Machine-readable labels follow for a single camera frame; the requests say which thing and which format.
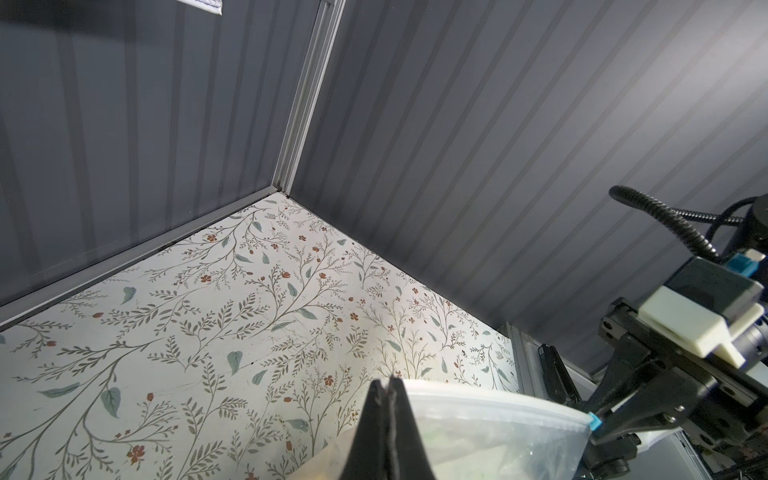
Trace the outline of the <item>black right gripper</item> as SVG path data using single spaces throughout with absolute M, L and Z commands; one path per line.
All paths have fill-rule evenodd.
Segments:
M 602 424 L 591 441 L 682 429 L 708 449 L 737 446 L 767 427 L 767 387 L 711 355 L 698 358 L 638 319 L 623 298 L 601 320 L 613 348 L 605 375 L 578 409 Z

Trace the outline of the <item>clear zip top bag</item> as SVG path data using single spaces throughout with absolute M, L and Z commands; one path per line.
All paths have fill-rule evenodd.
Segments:
M 592 414 L 531 396 L 403 381 L 435 479 L 572 479 L 600 425 Z M 340 479 L 356 428 L 292 478 Z

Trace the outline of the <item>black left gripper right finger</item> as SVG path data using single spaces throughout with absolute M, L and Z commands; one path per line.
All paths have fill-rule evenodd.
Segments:
M 388 478 L 434 480 L 404 381 L 388 382 Z

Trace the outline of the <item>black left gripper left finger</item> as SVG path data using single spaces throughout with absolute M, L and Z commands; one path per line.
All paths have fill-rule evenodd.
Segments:
M 380 380 L 368 389 L 352 445 L 340 475 L 341 480 L 381 480 L 387 478 L 389 397 Z

